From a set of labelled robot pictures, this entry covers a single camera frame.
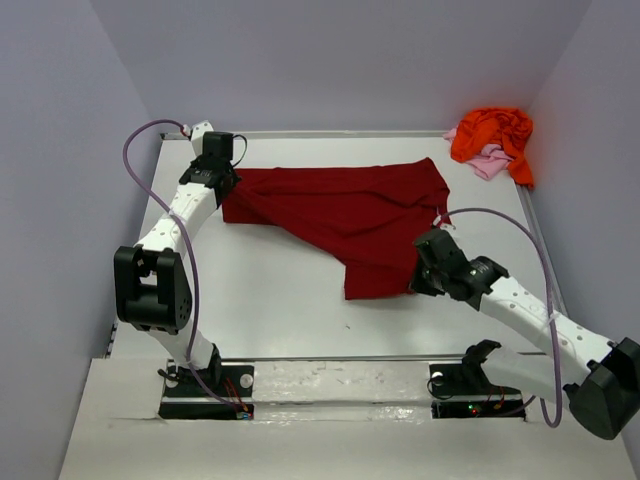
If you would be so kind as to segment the dark red t-shirt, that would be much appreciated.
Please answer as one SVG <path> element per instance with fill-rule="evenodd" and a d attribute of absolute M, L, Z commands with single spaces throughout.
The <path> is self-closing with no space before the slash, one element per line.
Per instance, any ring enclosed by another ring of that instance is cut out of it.
<path fill-rule="evenodd" d="M 433 161 L 370 167 L 242 168 L 222 204 L 228 224 L 280 227 L 345 267 L 344 296 L 409 293 L 414 241 L 447 210 Z"/>

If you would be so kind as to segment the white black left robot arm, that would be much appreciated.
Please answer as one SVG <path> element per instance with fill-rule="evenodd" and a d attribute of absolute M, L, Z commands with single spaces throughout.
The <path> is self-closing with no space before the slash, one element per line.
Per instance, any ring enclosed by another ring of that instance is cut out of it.
<path fill-rule="evenodd" d="M 193 240 L 240 178 L 233 162 L 234 134 L 204 121 L 182 131 L 194 159 L 150 231 L 114 254 L 116 312 L 120 321 L 159 342 L 175 363 L 171 381 L 214 391 L 222 377 L 217 346 L 198 329 L 200 286 Z"/>

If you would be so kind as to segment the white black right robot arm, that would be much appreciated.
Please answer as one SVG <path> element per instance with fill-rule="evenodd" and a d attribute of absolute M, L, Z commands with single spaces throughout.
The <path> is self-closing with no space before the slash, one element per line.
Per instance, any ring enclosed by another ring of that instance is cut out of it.
<path fill-rule="evenodd" d="M 589 433 L 613 440 L 639 412 L 639 345 L 594 333 L 547 306 L 493 260 L 466 258 L 450 233 L 418 237 L 412 289 L 446 295 L 499 321 L 541 356 L 516 353 L 497 341 L 469 347 L 462 363 L 474 377 L 515 388 L 569 410 Z"/>

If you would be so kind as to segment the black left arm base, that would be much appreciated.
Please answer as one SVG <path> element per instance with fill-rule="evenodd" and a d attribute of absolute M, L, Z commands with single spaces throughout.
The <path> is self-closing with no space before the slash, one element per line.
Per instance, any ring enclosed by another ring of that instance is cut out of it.
<path fill-rule="evenodd" d="M 189 370 L 169 361 L 157 371 L 163 379 L 158 415 L 165 420 L 252 420 L 255 368 L 247 363 L 223 363 L 219 383 L 214 386 L 205 374 L 207 388 Z"/>

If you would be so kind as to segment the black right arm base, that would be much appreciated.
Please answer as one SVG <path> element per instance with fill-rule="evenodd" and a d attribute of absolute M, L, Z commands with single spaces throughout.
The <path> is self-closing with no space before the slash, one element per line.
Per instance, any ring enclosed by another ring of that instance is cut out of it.
<path fill-rule="evenodd" d="M 427 390 L 435 420 L 526 418 L 519 390 L 492 385 L 462 363 L 430 364 Z"/>

